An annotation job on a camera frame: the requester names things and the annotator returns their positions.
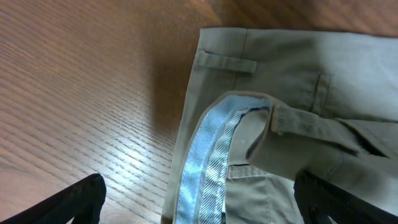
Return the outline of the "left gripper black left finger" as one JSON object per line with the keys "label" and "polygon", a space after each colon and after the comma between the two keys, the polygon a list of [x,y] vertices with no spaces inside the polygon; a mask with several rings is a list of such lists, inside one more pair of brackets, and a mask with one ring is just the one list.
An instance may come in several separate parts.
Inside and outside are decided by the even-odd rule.
{"label": "left gripper black left finger", "polygon": [[105,198],[102,175],[91,174],[1,224],[98,224]]}

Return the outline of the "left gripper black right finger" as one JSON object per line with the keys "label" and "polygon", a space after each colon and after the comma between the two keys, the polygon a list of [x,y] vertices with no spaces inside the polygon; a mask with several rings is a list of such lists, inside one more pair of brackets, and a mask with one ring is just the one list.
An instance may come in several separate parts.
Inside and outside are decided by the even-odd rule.
{"label": "left gripper black right finger", "polygon": [[308,172],[297,175],[294,197],[304,224],[393,224],[397,216]]}

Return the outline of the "khaki green shorts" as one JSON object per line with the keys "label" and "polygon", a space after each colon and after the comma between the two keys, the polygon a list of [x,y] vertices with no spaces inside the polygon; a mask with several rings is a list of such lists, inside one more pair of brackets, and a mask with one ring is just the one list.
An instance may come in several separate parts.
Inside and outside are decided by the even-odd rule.
{"label": "khaki green shorts", "polygon": [[202,29],[162,223],[304,223],[301,172],[397,216],[397,39]]}

